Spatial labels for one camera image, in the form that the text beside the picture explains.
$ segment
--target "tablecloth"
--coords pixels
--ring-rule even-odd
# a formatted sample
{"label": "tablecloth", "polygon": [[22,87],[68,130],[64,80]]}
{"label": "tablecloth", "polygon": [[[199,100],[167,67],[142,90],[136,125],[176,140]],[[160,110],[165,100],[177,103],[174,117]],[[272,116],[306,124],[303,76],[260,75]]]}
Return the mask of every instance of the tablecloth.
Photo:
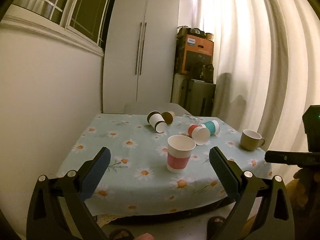
{"label": "tablecloth", "polygon": [[209,150],[218,146],[227,159],[257,177],[271,178],[271,164],[264,161],[265,152],[239,148],[241,134],[214,117],[201,117],[200,122],[216,119],[220,132],[202,146],[196,146],[183,173],[166,168],[167,139],[186,134],[194,123],[188,117],[175,117],[163,133],[147,123],[146,115],[99,114],[83,132],[57,176],[78,170],[105,146],[111,150],[111,163],[93,197],[86,200],[92,215],[155,215],[188,210],[218,201],[226,196],[209,163]]}

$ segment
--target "mug handle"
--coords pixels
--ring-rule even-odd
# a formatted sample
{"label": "mug handle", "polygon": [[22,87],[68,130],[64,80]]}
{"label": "mug handle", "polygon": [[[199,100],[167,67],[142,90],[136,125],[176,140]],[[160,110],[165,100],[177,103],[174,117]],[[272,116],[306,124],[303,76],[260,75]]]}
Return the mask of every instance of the mug handle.
{"label": "mug handle", "polygon": [[264,144],[265,144],[265,142],[266,142],[266,139],[262,137],[262,138],[260,139],[260,141],[263,141],[263,142],[262,142],[261,145],[258,146],[258,147],[264,146]]}

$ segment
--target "person's hand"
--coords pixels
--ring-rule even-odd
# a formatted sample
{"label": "person's hand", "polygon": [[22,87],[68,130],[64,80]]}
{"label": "person's hand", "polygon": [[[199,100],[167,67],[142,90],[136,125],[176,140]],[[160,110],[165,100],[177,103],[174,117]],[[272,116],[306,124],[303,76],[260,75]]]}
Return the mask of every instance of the person's hand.
{"label": "person's hand", "polygon": [[134,240],[155,240],[155,239],[150,234],[144,234],[142,236],[135,238]]}
{"label": "person's hand", "polygon": [[320,171],[303,168],[295,173],[293,178],[299,179],[295,190],[295,202],[300,208],[303,208],[309,200],[312,181],[320,183]]}

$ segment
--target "white wall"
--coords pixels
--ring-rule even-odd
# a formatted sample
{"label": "white wall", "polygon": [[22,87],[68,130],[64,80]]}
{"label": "white wall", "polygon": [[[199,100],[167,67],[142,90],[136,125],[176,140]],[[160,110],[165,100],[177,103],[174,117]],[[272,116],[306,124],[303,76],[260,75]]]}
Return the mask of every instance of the white wall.
{"label": "white wall", "polygon": [[55,176],[100,113],[101,68],[101,56],[0,27],[0,208],[19,233],[38,176]]}
{"label": "white wall", "polygon": [[179,1],[178,26],[186,25],[192,27],[193,0]]}

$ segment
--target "wardrobe door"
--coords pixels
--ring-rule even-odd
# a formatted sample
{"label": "wardrobe door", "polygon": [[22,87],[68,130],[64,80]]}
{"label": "wardrobe door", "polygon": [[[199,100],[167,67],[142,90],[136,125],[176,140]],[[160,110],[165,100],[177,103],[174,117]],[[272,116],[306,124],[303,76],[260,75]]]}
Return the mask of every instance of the wardrobe door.
{"label": "wardrobe door", "polygon": [[123,113],[137,99],[142,27],[147,0],[115,0],[103,67],[103,112]]}
{"label": "wardrobe door", "polygon": [[170,103],[179,0],[148,0],[137,101]]}

